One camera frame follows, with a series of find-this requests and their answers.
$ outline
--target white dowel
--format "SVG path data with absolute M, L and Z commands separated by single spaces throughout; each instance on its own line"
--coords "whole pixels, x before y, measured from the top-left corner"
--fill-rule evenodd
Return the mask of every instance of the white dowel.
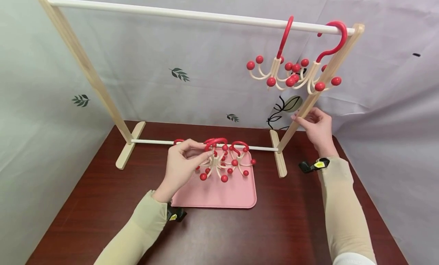
M 168 141 L 168 140 L 136 140 L 136 139 L 132 139 L 131 140 L 132 143 L 149 143 L 149 144 L 163 144 L 163 145 L 173 145 L 174 142 L 173 141 Z M 222 147 L 224 144 L 217 144 L 217 147 Z M 244 148 L 243 145 L 235 145 L 235 147 L 237 147 L 238 149 L 242 149 Z M 259 147 L 259 146 L 249 146 L 249 148 L 251 150 L 259 150 L 259 151 L 271 151 L 271 152 L 277 152 L 277 148 L 273 148 L 273 147 Z
M 231 14 L 215 14 L 215 13 L 157 8 L 157 7 L 139 6 L 139 5 L 126 5 L 126 4 L 108 3 L 108 2 L 91 2 L 89 0 L 47 0 L 47 1 L 50 3 L 50 5 L 60 6 L 60 7 L 84 8 L 91 10 L 114 11 L 114 12 L 124 12 L 124 13 L 133 13 L 133 14 L 149 14 L 151 16 L 207 20 L 207 21 L 215 21 L 215 22 L 235 23 L 242 25 L 253 25 L 253 26 L 262 26 L 262 27 L 270 27 L 270 28 L 280 28 L 280 29 L 284 29 L 287 25 L 287 21 L 285 20 L 261 19 L 261 18 L 245 17 L 245 16 L 234 16 Z M 306 32 L 321 32 L 323 34 L 340 35 L 340 31 L 334 26 L 303 23 L 303 22 L 293 22 L 293 25 L 291 26 L 291 30 L 306 31 Z M 354 32 L 355 32 L 354 28 L 348 28 L 348 36 L 354 34 Z

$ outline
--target human hand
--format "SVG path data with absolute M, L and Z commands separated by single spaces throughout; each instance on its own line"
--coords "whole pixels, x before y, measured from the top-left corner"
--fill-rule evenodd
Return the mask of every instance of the human hand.
M 191 139 L 170 147 L 165 178 L 152 198 L 162 203 L 169 202 L 176 191 L 190 180 L 195 168 L 213 155 L 213 150 L 204 152 L 205 147 L 205 144 Z
M 291 116 L 306 130 L 306 135 L 314 144 L 321 158 L 326 156 L 338 156 L 332 141 L 332 118 L 317 107 L 313 107 L 305 118 Z

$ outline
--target red hook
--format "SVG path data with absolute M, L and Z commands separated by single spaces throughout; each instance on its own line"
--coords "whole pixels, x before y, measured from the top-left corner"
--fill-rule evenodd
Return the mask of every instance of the red hook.
M 177 143 L 179 143 L 179 142 L 183 142 L 184 140 L 180 140 L 180 139 L 178 139 L 178 140 L 174 140 L 174 145 L 177 145 Z
M 346 28 L 346 25 L 344 25 L 343 22 L 331 21 L 331 22 L 327 23 L 326 25 L 337 27 L 341 31 L 341 40 L 340 40 L 340 43 L 334 49 L 322 52 L 316 60 L 317 63 L 320 63 L 320 61 L 322 60 L 322 58 L 324 56 L 328 56 L 328 55 L 335 54 L 336 52 L 338 52 L 341 49 L 341 47 L 343 47 L 343 45 L 346 43 L 346 39 L 348 37 L 348 30 Z M 321 37 L 322 33 L 321 32 L 318 33 L 317 36 Z
M 248 152 L 248 150 L 250 149 L 249 147 L 248 147 L 248 145 L 247 145 L 247 143 L 245 143 L 244 141 L 234 141 L 233 143 L 232 143 L 232 145 L 230 146 L 230 150 L 232 150 L 232 151 L 234 151 L 234 152 L 236 152 L 237 154 L 238 154 L 238 156 L 240 156 L 241 155 L 241 153 L 235 148 L 235 144 L 241 144 L 241 145 L 243 145 L 244 146 L 244 148 L 242 149 L 245 153 L 247 153 Z
M 282 40 L 281 40 L 280 46 L 279 46 L 279 51 L 277 52 L 277 56 L 276 56 L 277 59 L 279 59 L 280 56 L 282 55 L 282 51 L 284 49 L 285 42 L 287 42 L 288 34 L 290 33 L 290 30 L 291 30 L 291 25 L 293 24 L 293 20 L 294 20 L 294 16 L 291 16 L 288 19 L 288 23 L 287 23 L 287 26 L 285 27 L 285 31 L 284 31 L 284 36 L 282 37 Z
M 227 146 L 227 139 L 220 137 L 220 138 L 210 138 L 205 141 L 206 147 L 204 148 L 204 151 L 207 152 L 209 150 L 209 147 L 216 143 L 224 143 L 224 146 Z

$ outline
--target pink tray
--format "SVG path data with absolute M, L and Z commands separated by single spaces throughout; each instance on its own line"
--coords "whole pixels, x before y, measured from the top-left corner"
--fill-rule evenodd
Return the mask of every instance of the pink tray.
M 217 149 L 217 152 L 220 155 L 222 151 Z M 241 163 L 249 165 L 251 158 L 251 154 L 248 153 Z M 232 158 L 229 154 L 226 162 L 230 163 L 231 161 Z M 172 199 L 172 205 L 174 207 L 237 209 L 254 207 L 256 205 L 256 187 L 253 167 L 241 166 L 241 169 L 243 171 L 248 170 L 249 175 L 243 176 L 238 167 L 235 168 L 232 174 L 228 174 L 226 169 L 221 170 L 221 175 L 225 174 L 229 177 L 229 180 L 225 183 L 221 181 L 216 172 L 213 172 L 208 179 L 202 181 L 200 173 L 204 172 L 205 167 L 201 167 L 200 171 L 196 171 L 191 180 L 177 191 Z

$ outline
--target white sleeve cuff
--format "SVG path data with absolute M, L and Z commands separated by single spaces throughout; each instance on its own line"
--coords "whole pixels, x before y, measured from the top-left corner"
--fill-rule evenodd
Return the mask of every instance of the white sleeve cuff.
M 357 253 L 343 253 L 337 256 L 333 265 L 375 265 L 375 263 L 365 256 Z

